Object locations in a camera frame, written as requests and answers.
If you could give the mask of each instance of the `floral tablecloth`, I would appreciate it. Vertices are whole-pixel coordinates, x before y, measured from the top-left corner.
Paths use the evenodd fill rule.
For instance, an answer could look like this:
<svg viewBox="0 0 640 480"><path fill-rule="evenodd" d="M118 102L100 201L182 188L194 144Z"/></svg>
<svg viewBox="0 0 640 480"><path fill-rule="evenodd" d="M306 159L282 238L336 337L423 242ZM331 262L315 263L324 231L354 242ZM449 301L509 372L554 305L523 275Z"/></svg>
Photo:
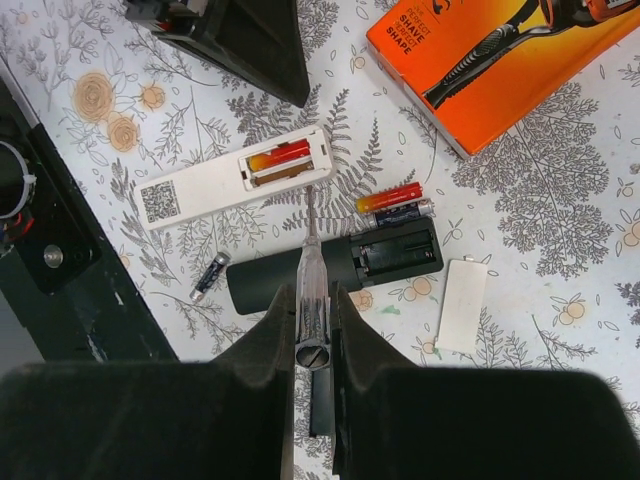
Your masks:
<svg viewBox="0 0 640 480"><path fill-rule="evenodd" d="M475 355L434 347L446 272L354 294L381 335L422 365L596 372L640 429L640 31L460 161L367 52L364 34L393 0L298 3L304 109L156 42L118 0L0 7L0 55L179 357L211 359L255 324L235 313L224 281L201 305L189 292L219 249L243 261L299 246L303 198L149 233L132 187L315 123L343 180L316 195L325 238L362 225L342 206L352 192L419 181L437 204L445 259L489 266ZM325 478L328 443L305 438L299 376L296 478Z"/></svg>

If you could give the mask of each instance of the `screwdriver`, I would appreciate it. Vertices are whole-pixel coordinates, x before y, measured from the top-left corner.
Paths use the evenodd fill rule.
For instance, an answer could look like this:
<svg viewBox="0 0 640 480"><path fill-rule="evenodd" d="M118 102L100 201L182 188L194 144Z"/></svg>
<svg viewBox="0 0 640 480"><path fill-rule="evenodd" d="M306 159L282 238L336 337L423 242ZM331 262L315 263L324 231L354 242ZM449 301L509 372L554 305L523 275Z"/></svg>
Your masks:
<svg viewBox="0 0 640 480"><path fill-rule="evenodd" d="M329 281L316 229L313 187L306 188L309 227L302 244L296 289L296 361L310 370L329 366Z"/></svg>

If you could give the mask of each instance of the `orange box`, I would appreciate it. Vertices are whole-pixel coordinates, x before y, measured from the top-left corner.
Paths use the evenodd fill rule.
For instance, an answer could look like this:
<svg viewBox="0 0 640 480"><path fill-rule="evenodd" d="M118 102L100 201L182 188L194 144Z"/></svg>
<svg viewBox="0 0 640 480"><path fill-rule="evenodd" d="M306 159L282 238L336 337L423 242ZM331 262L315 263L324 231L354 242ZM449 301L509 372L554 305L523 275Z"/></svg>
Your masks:
<svg viewBox="0 0 640 480"><path fill-rule="evenodd" d="M640 26L640 0L400 0L367 33L387 72L474 155Z"/></svg>

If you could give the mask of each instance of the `red and gold battery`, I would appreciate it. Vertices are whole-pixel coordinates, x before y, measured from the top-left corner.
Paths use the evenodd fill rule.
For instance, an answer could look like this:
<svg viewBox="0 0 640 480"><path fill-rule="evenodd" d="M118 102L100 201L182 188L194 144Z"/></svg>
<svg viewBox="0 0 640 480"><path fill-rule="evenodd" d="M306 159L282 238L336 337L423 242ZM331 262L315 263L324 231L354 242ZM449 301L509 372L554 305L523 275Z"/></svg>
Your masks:
<svg viewBox="0 0 640 480"><path fill-rule="evenodd" d="M260 172L267 168L276 167L292 160L311 155L311 147L306 139L287 145L280 145L268 153L258 153L248 158L249 170Z"/></svg>
<svg viewBox="0 0 640 480"><path fill-rule="evenodd" d="M422 195L422 185L415 182L361 198L356 201L356 208L360 213L373 213L384 208L414 202L422 198Z"/></svg>

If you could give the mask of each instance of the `small screw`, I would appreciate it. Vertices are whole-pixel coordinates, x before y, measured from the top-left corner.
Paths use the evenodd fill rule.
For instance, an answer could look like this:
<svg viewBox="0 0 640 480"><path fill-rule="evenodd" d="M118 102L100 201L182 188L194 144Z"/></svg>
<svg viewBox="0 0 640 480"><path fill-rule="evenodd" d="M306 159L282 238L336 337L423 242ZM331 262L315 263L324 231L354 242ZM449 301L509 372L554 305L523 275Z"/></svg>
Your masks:
<svg viewBox="0 0 640 480"><path fill-rule="evenodd" d="M57 245L47 245L44 249L44 263L49 268L58 268L64 261L64 254Z"/></svg>
<svg viewBox="0 0 640 480"><path fill-rule="evenodd" d="M329 352L321 345L302 347L296 354L296 360L302 367L318 370L329 363Z"/></svg>

